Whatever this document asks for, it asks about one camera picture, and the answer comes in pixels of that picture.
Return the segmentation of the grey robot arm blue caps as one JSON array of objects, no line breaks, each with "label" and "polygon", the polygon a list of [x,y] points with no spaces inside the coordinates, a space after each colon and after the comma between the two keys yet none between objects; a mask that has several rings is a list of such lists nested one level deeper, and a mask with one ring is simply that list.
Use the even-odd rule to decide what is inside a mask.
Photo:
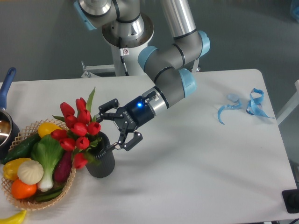
[{"label": "grey robot arm blue caps", "polygon": [[77,0],[74,7],[89,30],[101,29],[110,45],[113,65],[89,66],[85,72],[114,71],[117,76],[147,75],[154,86],[125,106],[113,99],[99,107],[97,121],[111,120],[120,131],[108,147],[130,150],[142,140],[139,127],[192,94],[196,81],[184,68],[210,49],[206,33],[197,30],[186,0],[163,0],[161,6],[173,37],[165,51],[149,45],[154,34],[151,19],[138,0]]}]

